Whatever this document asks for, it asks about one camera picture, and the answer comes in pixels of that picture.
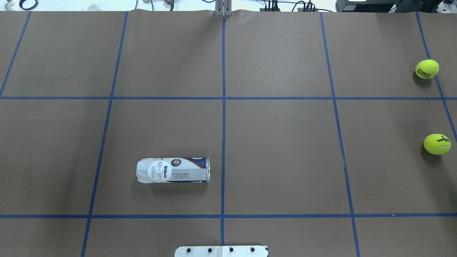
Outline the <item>Wilson tennis ball can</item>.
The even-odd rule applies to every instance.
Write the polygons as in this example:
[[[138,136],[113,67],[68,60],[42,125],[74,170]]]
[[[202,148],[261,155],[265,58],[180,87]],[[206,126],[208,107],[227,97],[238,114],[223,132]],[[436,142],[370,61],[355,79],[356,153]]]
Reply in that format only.
[[[136,166],[140,183],[208,183],[210,159],[171,157],[141,159]]]

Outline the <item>tennis ball Roland Garros print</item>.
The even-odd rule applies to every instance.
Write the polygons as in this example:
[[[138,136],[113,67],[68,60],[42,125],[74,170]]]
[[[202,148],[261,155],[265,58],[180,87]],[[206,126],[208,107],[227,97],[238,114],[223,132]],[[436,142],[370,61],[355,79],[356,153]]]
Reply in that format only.
[[[421,79],[431,79],[439,73],[439,68],[435,60],[423,60],[416,65],[415,73]]]

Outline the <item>tennis ball Wilson 3 print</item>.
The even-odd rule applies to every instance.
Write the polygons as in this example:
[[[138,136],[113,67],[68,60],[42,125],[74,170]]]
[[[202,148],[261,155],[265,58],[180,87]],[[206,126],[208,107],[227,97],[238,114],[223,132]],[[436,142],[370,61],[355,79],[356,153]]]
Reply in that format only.
[[[447,153],[452,146],[447,136],[438,133],[428,135],[424,139],[423,145],[428,153],[438,156]]]

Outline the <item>white mounting plate with bolts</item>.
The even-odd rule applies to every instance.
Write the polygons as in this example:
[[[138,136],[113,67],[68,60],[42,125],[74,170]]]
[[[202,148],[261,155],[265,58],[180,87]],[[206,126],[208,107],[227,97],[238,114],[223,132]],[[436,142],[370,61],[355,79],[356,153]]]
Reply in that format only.
[[[175,257],[268,257],[267,246],[183,246],[178,247]]]

